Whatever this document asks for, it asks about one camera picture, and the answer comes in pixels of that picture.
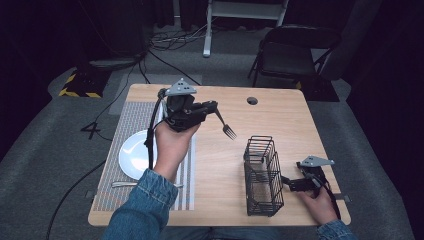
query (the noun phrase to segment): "person's left hand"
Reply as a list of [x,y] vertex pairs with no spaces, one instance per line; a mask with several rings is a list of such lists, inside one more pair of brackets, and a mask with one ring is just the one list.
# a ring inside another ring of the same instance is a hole
[[156,145],[158,157],[153,168],[155,172],[174,182],[179,164],[187,154],[191,137],[199,129],[200,124],[182,132],[172,130],[162,122],[156,127]]

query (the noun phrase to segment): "utensil holder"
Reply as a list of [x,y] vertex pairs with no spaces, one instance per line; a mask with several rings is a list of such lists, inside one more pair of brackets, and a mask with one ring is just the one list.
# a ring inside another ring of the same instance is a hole
[[284,206],[280,163],[270,136],[252,136],[244,152],[247,215],[271,217]]

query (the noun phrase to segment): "metal fork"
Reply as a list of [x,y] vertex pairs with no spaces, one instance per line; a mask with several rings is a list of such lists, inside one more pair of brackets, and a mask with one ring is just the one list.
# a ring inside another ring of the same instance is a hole
[[234,140],[237,137],[237,135],[230,128],[230,126],[228,126],[228,124],[225,124],[224,119],[222,119],[222,116],[221,116],[221,114],[218,111],[218,108],[215,110],[215,113],[218,116],[219,120],[221,120],[222,124],[224,125],[224,128],[222,129],[222,131],[224,131],[225,135],[227,135],[229,138],[231,138],[232,140]]

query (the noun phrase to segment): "black chair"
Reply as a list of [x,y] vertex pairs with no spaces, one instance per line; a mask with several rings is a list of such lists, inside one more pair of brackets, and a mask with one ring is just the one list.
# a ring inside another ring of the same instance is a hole
[[[315,84],[326,57],[340,43],[340,34],[332,29],[286,24],[270,30],[259,45],[259,52],[250,69],[252,87],[258,73],[264,76],[293,79],[297,84],[309,81]],[[312,49],[322,49],[314,61]]]

